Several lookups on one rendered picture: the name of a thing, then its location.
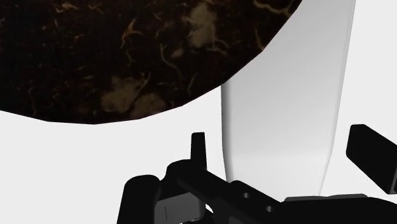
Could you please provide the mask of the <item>round dark marble table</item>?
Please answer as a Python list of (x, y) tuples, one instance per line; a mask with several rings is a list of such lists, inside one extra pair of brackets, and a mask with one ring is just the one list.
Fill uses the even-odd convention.
[(261, 75), (287, 68), (291, 50), (273, 47), (309, 6), (333, 0), (0, 0), (0, 110), (75, 123), (74, 134), (34, 130), (32, 146), (7, 149), (0, 122), (0, 191), (11, 197), (27, 175), (26, 195), (103, 194), (117, 199), (138, 161), (159, 155), (176, 133), (221, 134), (221, 103), (179, 118), (172, 109), (214, 92), (263, 53)]

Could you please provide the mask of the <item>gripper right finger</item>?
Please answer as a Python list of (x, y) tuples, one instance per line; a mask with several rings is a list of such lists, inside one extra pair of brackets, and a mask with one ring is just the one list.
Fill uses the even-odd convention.
[(397, 195), (397, 144), (365, 124), (354, 124), (345, 154), (383, 192)]

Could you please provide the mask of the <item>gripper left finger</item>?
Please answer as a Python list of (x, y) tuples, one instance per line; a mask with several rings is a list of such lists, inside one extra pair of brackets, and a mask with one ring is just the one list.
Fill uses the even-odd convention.
[(169, 164), (163, 179), (147, 174), (125, 183), (116, 224), (279, 224), (279, 206), (209, 172), (205, 134), (194, 132), (190, 158)]

